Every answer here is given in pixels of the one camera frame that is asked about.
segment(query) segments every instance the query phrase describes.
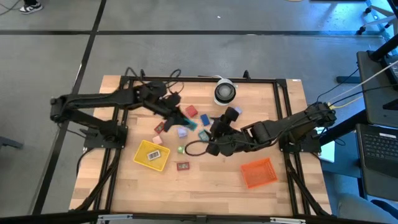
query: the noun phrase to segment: yellow basket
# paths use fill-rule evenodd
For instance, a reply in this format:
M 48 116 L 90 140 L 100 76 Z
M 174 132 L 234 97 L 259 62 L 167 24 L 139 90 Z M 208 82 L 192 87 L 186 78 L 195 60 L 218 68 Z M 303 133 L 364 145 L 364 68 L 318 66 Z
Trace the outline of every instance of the yellow basket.
M 152 161 L 148 160 L 147 155 L 156 150 L 159 150 L 160 157 Z M 169 154 L 170 154 L 170 149 L 167 149 L 166 147 L 154 144 L 146 140 L 142 140 L 136 152 L 136 155 L 134 156 L 134 162 L 157 171 L 162 171 L 164 165 L 166 164 L 167 158 L 169 157 Z

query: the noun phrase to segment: shoe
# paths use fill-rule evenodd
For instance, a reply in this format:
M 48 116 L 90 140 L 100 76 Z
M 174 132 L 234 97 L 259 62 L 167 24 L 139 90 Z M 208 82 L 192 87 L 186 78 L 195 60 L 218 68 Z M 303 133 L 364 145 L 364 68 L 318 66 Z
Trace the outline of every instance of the shoe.
M 43 6 L 40 3 L 36 3 L 36 5 L 24 5 L 19 9 L 19 12 L 22 14 L 30 14 L 33 12 L 37 12 L 43 9 Z

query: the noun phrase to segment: orange basket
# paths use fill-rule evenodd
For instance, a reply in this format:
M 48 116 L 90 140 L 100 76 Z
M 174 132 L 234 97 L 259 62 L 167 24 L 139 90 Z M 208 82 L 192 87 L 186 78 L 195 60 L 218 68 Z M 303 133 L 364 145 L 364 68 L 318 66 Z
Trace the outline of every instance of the orange basket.
M 278 180 L 269 158 L 243 164 L 241 165 L 241 170 L 246 186 L 249 189 Z

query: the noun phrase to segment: concrete floor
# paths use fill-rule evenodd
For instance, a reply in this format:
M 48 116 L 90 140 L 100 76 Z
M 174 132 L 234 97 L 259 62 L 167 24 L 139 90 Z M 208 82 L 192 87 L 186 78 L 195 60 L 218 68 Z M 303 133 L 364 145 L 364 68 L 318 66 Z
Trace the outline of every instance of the concrete floor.
M 7 6 L 13 2 L 0 0 Z M 32 15 L 11 11 L 0 16 L 0 33 L 91 30 L 100 5 L 94 0 L 42 3 L 44 10 Z M 108 0 L 99 30 L 356 30 L 372 20 L 362 15 L 365 8 L 363 2 L 308 0 Z M 49 99 L 72 89 L 87 41 L 88 35 L 0 35 L 0 136 L 24 143 L 21 150 L 0 150 L 0 217 L 29 212 L 57 130 L 49 120 Z M 181 68 L 184 76 L 241 77 L 247 69 L 252 77 L 302 79 L 312 103 L 336 85 L 336 76 L 356 69 L 357 51 L 383 43 L 371 36 L 97 35 L 80 93 L 97 92 L 103 75 L 121 75 L 127 66 L 148 75 Z M 338 111 L 339 121 L 363 107 L 359 100 Z M 67 134 L 45 213 L 67 211 L 82 145 L 81 138 Z M 335 211 L 336 194 L 355 193 L 356 181 L 330 174 L 325 179 Z

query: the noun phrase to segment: wooden table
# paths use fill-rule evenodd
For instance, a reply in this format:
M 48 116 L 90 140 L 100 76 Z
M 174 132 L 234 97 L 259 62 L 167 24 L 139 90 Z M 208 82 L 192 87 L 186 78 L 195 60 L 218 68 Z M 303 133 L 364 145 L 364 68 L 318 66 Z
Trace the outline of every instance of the wooden table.
M 119 85 L 120 76 L 104 76 L 100 93 L 111 93 Z M 300 80 L 287 80 L 293 113 L 302 111 L 307 103 Z M 126 147 L 123 149 L 112 201 L 112 212 L 126 213 L 175 213 L 212 215 L 285 215 L 291 216 L 287 176 L 283 155 L 278 145 L 257 152 L 240 152 L 230 157 L 205 154 L 190 157 L 178 154 L 178 146 L 198 139 L 203 129 L 199 115 L 219 116 L 226 106 L 213 101 L 216 83 L 185 82 L 181 92 L 181 108 L 194 105 L 199 114 L 194 118 L 199 124 L 195 132 L 179 139 L 177 126 L 160 134 L 164 146 L 171 150 L 163 172 L 157 172 L 133 162 L 133 157 L 143 139 L 151 141 L 154 128 L 162 121 L 151 111 L 139 108 L 130 111 Z M 267 119 L 277 120 L 273 87 L 266 83 L 238 83 L 237 94 L 229 106 L 243 110 L 232 127 L 239 129 L 247 124 Z M 282 89 L 279 91 L 284 116 Z M 113 108 L 95 109 L 100 119 L 111 119 Z M 192 152 L 205 150 L 206 144 L 194 144 Z M 94 149 L 87 154 L 80 166 L 70 208 L 82 203 L 98 181 L 104 149 Z M 255 189 L 247 189 L 240 171 L 240 165 L 270 157 L 277 172 L 278 181 Z M 177 162 L 190 162 L 190 170 L 177 171 Z M 319 160 L 311 154 L 301 154 L 305 183 L 318 203 L 331 212 Z M 103 191 L 100 208 L 104 208 L 107 186 Z M 300 191 L 295 187 L 298 209 L 303 213 Z

